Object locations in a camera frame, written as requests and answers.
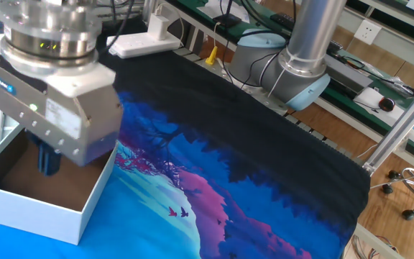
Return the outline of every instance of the robotic arm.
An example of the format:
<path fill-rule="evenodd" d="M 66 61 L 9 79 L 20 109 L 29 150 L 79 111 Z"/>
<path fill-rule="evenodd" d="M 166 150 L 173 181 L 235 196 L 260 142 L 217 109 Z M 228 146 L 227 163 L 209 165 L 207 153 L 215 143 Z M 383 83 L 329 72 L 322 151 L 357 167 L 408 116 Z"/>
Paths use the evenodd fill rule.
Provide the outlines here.
<path fill-rule="evenodd" d="M 324 57 L 345 3 L 303 1 L 288 45 L 270 47 L 273 39 L 264 34 L 243 37 L 231 73 L 296 110 L 306 108 L 330 81 Z M 113 149 L 119 134 L 123 110 L 114 72 L 97 62 L 101 22 L 94 6 L 94 0 L 0 5 L 0 110 L 29 132 L 45 175 L 58 171 L 62 155 L 79 166 L 91 162 Z"/>
<path fill-rule="evenodd" d="M 0 5 L 0 110 L 39 147 L 38 168 L 62 155 L 79 166 L 116 145 L 123 110 L 115 73 L 97 62 L 94 0 L 8 0 Z"/>
<path fill-rule="evenodd" d="M 306 108 L 330 82 L 325 56 L 345 5 L 346 0 L 303 0 L 288 45 L 272 34 L 243 37 L 230 73 L 261 86 L 294 110 Z"/>

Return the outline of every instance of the black fabric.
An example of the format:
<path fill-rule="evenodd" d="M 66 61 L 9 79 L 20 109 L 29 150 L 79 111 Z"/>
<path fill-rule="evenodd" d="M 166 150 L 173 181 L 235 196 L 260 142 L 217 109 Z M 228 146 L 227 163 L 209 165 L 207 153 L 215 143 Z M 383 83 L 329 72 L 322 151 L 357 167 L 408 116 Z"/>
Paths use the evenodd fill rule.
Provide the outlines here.
<path fill-rule="evenodd" d="M 133 21 L 127 33 L 144 30 Z M 100 61 L 116 71 L 118 92 L 130 91 L 134 101 L 167 114 L 184 126 L 188 139 L 233 150 L 241 159 L 230 161 L 235 172 L 230 181 L 257 179 L 266 168 L 282 193 L 294 194 L 295 202 L 320 219 L 355 227 L 367 205 L 370 178 L 341 153 L 172 51 L 126 60 L 105 55 Z"/>

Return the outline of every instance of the wall socket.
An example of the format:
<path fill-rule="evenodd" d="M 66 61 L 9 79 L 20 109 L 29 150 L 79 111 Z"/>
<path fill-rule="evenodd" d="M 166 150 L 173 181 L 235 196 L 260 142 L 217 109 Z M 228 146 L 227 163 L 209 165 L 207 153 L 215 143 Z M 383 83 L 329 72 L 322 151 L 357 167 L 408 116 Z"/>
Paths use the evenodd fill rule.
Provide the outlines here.
<path fill-rule="evenodd" d="M 357 29 L 356 34 L 354 35 L 355 38 L 371 45 L 374 39 L 378 36 L 381 27 L 379 25 L 374 24 L 369 20 L 364 20 L 361 24 L 359 29 Z"/>

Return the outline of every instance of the blue fabric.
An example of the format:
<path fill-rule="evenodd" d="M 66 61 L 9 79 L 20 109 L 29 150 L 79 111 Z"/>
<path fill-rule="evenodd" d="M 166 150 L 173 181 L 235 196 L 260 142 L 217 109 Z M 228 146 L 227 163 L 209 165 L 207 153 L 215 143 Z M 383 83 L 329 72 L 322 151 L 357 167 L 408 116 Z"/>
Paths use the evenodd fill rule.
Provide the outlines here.
<path fill-rule="evenodd" d="M 339 258 L 367 204 L 357 164 L 175 53 L 101 62 L 121 145 L 79 245 L 0 225 L 0 258 Z"/>

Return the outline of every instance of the yellow object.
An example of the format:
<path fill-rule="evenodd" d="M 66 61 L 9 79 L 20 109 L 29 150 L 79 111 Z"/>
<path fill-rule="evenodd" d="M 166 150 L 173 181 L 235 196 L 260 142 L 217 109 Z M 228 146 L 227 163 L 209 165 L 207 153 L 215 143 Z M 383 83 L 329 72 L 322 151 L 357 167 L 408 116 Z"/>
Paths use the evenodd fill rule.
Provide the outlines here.
<path fill-rule="evenodd" d="M 216 51 L 218 50 L 218 47 L 213 47 L 212 49 L 212 53 L 210 54 L 210 57 L 208 57 L 206 59 L 206 63 L 209 65 L 213 65 L 215 63 L 215 58 L 216 58 Z"/>

